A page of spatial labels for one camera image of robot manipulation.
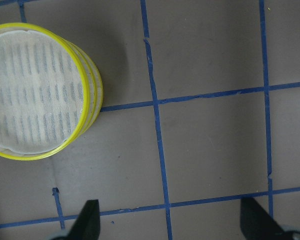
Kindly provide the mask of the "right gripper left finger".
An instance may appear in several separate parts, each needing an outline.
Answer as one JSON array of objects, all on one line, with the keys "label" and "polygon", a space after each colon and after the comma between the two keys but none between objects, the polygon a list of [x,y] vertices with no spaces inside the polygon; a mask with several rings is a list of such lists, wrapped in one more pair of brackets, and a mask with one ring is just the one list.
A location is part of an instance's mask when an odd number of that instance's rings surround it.
[{"label": "right gripper left finger", "polygon": [[69,240],[98,240],[101,232],[99,201],[87,200],[68,233]]}]

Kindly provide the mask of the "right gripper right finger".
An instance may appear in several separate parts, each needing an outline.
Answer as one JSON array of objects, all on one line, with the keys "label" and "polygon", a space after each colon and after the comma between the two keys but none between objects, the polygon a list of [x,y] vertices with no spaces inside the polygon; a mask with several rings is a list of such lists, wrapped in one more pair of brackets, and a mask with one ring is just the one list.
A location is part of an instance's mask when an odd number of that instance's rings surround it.
[{"label": "right gripper right finger", "polygon": [[246,240],[280,240],[285,231],[252,197],[240,200],[240,230]]}]

